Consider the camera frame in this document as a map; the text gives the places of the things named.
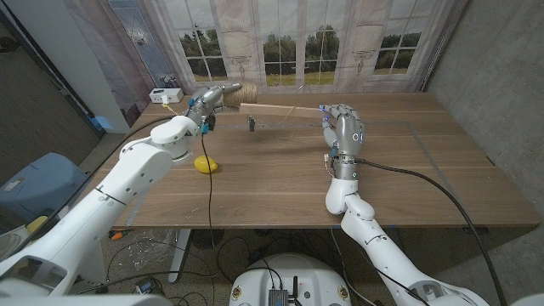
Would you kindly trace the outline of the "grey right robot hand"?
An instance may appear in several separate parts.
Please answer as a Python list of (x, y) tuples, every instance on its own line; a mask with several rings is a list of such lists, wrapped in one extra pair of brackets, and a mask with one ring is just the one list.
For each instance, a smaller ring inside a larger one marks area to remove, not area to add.
[(365, 127), (357, 111), (349, 105), (321, 105), (325, 142), (338, 155), (357, 156), (364, 141)]

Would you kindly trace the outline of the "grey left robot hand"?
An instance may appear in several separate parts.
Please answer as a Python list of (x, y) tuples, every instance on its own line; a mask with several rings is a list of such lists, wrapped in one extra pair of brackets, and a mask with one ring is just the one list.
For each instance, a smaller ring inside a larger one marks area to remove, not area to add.
[(237, 107), (239, 104), (231, 95), (241, 88), (242, 85), (238, 82), (200, 88), (191, 96), (183, 115), (201, 127), (210, 116)]

